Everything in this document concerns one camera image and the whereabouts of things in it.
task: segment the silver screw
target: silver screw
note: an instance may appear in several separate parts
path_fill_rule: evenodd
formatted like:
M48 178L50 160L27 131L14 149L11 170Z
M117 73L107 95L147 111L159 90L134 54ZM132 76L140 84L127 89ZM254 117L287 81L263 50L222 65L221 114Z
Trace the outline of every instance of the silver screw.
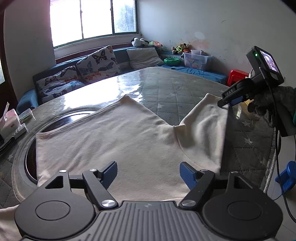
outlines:
M113 207L115 205L116 205L116 202L114 200L107 199L102 201L102 206L104 207Z
M183 202L181 202L181 204L184 207L193 207L196 205L196 202L193 200L184 200Z

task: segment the sofa armrest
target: sofa armrest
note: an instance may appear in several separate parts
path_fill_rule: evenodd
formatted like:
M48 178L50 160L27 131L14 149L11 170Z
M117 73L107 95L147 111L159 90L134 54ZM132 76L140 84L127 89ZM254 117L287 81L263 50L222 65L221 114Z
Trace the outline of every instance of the sofa armrest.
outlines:
M17 108L16 112L17 114L20 114L24 112L26 109L34 109L39 106L38 104L38 98L37 98L37 93L35 89L30 89L27 92L23 94L21 97Z

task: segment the gloved hand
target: gloved hand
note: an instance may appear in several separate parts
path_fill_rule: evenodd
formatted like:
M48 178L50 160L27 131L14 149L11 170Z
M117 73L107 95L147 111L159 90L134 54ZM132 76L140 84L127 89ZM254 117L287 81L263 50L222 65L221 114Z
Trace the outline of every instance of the gloved hand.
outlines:
M296 125L296 90L290 86L278 86L272 89L276 102L281 102L291 114L294 125ZM268 126L275 127L274 102L269 89L254 97L254 101L248 105L249 112L255 112L258 116L263 116Z

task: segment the gray pillow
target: gray pillow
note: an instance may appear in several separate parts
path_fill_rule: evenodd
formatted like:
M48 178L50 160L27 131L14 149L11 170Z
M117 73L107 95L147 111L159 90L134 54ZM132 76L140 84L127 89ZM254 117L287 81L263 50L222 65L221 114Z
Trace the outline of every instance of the gray pillow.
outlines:
M134 70L164 64L155 48L127 49L126 51Z

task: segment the blue sofa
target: blue sofa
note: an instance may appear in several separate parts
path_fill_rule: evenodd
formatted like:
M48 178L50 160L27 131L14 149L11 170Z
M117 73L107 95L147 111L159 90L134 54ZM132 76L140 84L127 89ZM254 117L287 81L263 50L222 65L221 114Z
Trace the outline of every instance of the blue sofa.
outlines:
M127 47L127 48L113 50L114 55L117 59L117 62L119 63L119 65L122 69L122 72L120 74L125 74L128 72L134 71L131 68L128 53L126 51L127 49L131 49L131 48L140 48L140 47ZM162 59L171 58L171 57L181 58L181 55L174 55L173 56L171 54L171 52L167 52L167 51L158 51L158 54L160 55L160 57ZM18 114L20 114L28 108L34 109L42 104L41 97L39 96L39 93L37 91L36 81L38 81L42 78L48 77L48 76L52 76L69 66L76 65L77 62L80 61L81 59L83 59L84 57L85 56L82 56L82 57L79 57L76 59L72 59L72 60L68 60L66 62L63 62L61 64L57 64L56 66L54 66L50 69L44 70L44 71L34 75L33 76L33 83L34 83L35 88L30 89L23 94L23 96L21 97L21 99L17 105L16 112ZM162 67L174 69L176 71L180 71L180 72L184 72L184 73L188 73L188 74L197 75L197 76L204 77L204 78L207 78L207 79L210 79L210 80L222 83L222 84L224 84L227 79L227 76L224 74L206 72L206 71L202 71L202 70L184 67L184 59L181 59L180 66L172 67L172 66L168 66L168 65L163 65Z

